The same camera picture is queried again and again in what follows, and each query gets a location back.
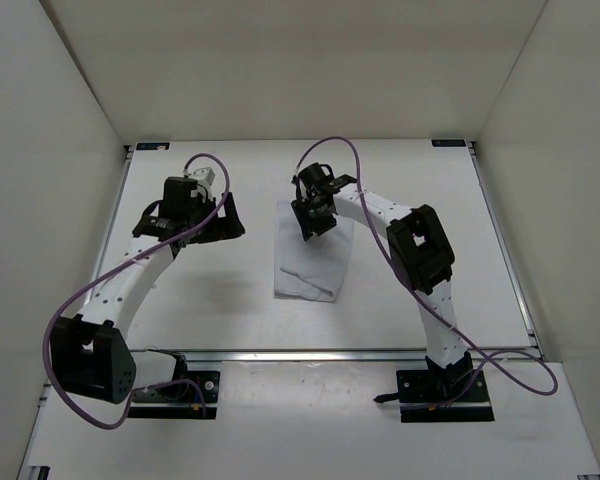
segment white wall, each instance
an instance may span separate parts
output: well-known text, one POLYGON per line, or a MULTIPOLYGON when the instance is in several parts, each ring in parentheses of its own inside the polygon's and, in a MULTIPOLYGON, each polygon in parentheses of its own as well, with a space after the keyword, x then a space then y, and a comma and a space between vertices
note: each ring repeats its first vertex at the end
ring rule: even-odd
POLYGON ((600 460, 600 0, 549 1, 478 147, 600 460))
POLYGON ((0 0, 0 479, 17 475, 44 327, 89 277, 123 159, 38 2, 0 0))
POLYGON ((43 0, 123 141, 476 138, 544 0, 43 0))

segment white floor panel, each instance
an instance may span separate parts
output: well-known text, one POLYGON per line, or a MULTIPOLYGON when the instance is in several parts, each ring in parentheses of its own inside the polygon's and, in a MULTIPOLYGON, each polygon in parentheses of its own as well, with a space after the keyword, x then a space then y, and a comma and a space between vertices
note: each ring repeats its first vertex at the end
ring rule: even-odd
MULTIPOLYGON (((432 205, 456 254, 453 294, 460 327, 478 344, 529 346, 509 274, 466 148, 428 140, 359 140, 363 182, 398 203, 432 205)), ((172 142, 136 151, 104 265, 120 259, 151 201, 186 160, 211 152, 226 162, 247 234, 193 245, 159 279, 129 331, 133 348, 381 349, 425 347, 415 302, 393 278, 370 233, 356 226, 349 269, 333 304, 273 296, 274 212, 309 141, 172 142)), ((309 162, 354 173, 346 145, 324 145, 309 162)), ((222 181, 216 180, 220 192, 222 181)))
MULTIPOLYGON (((509 367, 548 386, 537 365, 509 367)), ((575 480, 599 473, 562 366, 551 367, 561 387, 550 398, 487 368, 496 417, 489 423, 401 424, 395 404, 371 400, 395 390, 392 363, 226 362, 216 420, 131 419, 112 432, 86 424, 53 393, 29 464, 49 466, 49 480, 575 480)), ((83 403, 103 418, 117 414, 83 403)))

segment white enclosure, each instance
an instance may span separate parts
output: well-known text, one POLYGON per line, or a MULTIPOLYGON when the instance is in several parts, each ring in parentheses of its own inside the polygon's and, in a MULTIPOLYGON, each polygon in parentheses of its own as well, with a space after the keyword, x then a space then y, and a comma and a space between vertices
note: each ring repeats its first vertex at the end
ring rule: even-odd
POLYGON ((544 0, 43 0, 126 143, 475 139, 544 0))
POLYGON ((40 5, 0 0, 0 479, 17 475, 42 331, 93 269, 123 161, 40 5))
MULTIPOLYGON (((353 171, 343 146, 316 157, 353 171)), ((543 386, 537 366, 509 363, 543 386)), ((596 460, 600 0, 0 0, 0 480, 21 464, 19 480, 44 465, 52 479, 562 480, 600 473, 596 460), (421 359, 425 344, 360 226, 334 304, 273 299, 275 201, 293 194, 306 139, 333 134, 384 139, 356 141, 365 185, 439 210, 461 327, 486 347, 531 352, 537 329, 557 396, 489 369, 490 424, 401 425, 370 403, 395 388, 396 349, 421 359), (477 140, 477 161, 431 138, 477 140), (123 143, 153 140, 173 142, 125 163, 123 143), (105 434, 55 393, 41 398, 42 332, 118 259, 164 178, 205 149, 229 164, 247 235, 184 250, 129 343, 223 361, 218 419, 134 419, 105 434), (269 363, 254 362, 262 350, 269 363)))

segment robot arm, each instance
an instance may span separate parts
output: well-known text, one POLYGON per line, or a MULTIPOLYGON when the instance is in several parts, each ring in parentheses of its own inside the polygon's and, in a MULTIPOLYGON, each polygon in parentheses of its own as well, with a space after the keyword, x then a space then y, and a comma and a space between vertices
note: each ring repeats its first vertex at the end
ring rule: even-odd
MULTIPOLYGON (((335 178, 331 167, 314 163, 293 179, 291 203, 303 238, 322 235, 336 225, 335 215, 368 226, 356 179, 335 178)), ((371 221, 389 243, 396 276, 451 325, 457 319, 451 299, 454 254, 433 208, 410 208, 363 190, 371 221)), ((427 337, 427 365, 438 388, 449 394, 472 372, 471 358, 457 334, 418 305, 427 337)))
MULTIPOLYGON (((122 261, 205 219, 216 207, 211 194, 214 178, 210 168, 195 170, 191 176, 168 178, 162 200, 147 207, 134 228, 122 261)), ((51 333, 51 357, 53 371, 66 391, 117 404, 133 389, 183 378, 186 364, 178 355, 131 353, 124 339, 143 300, 182 248, 245 233, 231 193, 224 213, 224 217, 216 214, 195 236, 137 260, 104 282, 74 317, 58 320, 51 333)))

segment white towel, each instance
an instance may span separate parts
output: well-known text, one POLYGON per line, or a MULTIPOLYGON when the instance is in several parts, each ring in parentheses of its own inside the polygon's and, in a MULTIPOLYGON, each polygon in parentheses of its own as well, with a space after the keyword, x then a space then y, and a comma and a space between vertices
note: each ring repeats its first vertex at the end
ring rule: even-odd
POLYGON ((350 218, 337 220, 338 224, 327 233, 305 242, 291 204, 278 201, 273 275, 276 296, 318 302, 336 299, 349 266, 355 223, 350 218))

